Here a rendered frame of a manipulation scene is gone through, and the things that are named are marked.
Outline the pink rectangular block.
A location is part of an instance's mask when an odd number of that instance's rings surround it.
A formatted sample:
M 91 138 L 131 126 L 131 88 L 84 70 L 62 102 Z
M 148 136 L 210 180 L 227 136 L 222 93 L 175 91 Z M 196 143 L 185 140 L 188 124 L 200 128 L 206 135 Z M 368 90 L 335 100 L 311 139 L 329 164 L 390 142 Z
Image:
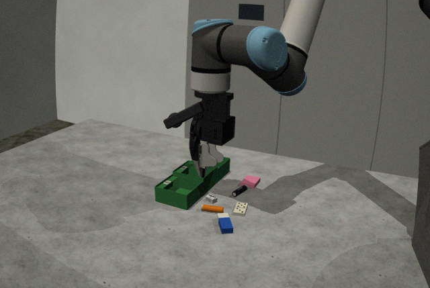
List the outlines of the pink rectangular block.
M 242 181 L 240 186 L 246 185 L 249 188 L 255 188 L 257 184 L 260 182 L 261 177 L 254 177 L 247 175 Z

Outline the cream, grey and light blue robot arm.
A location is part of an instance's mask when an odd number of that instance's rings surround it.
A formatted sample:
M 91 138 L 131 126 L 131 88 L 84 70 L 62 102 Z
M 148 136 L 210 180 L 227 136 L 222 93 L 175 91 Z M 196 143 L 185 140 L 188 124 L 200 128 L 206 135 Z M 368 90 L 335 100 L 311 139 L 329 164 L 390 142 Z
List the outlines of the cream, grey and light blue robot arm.
M 196 21 L 192 32 L 191 89 L 223 93 L 230 89 L 231 65 L 249 68 L 274 91 L 295 95 L 306 85 L 304 70 L 325 0 L 291 0 L 280 31 L 234 25 L 230 19 Z M 232 24 L 232 25 L 230 25 Z M 172 113 L 164 124 L 178 128 L 204 112 L 198 102 Z

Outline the orange aa battery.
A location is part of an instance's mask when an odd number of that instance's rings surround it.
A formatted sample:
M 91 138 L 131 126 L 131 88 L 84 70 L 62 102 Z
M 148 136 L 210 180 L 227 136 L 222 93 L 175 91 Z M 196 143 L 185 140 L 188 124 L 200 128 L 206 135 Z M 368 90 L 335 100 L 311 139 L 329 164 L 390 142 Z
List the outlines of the orange aa battery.
M 201 210 L 223 213 L 224 208 L 223 207 L 214 206 L 214 205 L 204 205 L 204 204 L 202 204 Z

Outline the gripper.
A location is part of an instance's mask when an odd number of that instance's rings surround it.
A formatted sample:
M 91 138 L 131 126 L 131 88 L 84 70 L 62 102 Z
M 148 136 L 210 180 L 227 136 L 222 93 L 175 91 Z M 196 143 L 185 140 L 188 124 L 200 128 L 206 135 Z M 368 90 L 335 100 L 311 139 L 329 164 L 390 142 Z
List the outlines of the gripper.
M 195 91 L 194 96 L 202 99 L 204 112 L 191 121 L 189 151 L 199 177 L 204 178 L 208 167 L 224 159 L 216 145 L 222 146 L 234 138 L 235 116 L 230 116 L 230 100 L 234 93 Z

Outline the cream domino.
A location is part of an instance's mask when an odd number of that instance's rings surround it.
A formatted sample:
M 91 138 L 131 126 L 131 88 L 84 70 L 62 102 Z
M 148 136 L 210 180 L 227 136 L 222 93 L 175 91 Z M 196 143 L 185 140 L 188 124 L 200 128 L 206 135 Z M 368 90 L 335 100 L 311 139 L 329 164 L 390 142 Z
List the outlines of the cream domino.
M 248 206 L 248 203 L 237 202 L 236 203 L 236 207 L 235 207 L 235 209 L 233 211 L 233 215 L 245 216 L 245 212 L 247 210 L 247 206 Z

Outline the green rack of three bins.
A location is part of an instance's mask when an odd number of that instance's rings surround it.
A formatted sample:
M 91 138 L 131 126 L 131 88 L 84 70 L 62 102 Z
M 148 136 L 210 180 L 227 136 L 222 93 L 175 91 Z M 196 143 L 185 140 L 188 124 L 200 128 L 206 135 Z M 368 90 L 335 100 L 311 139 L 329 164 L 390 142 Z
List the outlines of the green rack of three bins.
M 230 158 L 224 157 L 216 166 L 208 167 L 206 176 L 200 178 L 194 162 L 188 160 L 155 186 L 155 201 L 188 210 L 229 171 Z

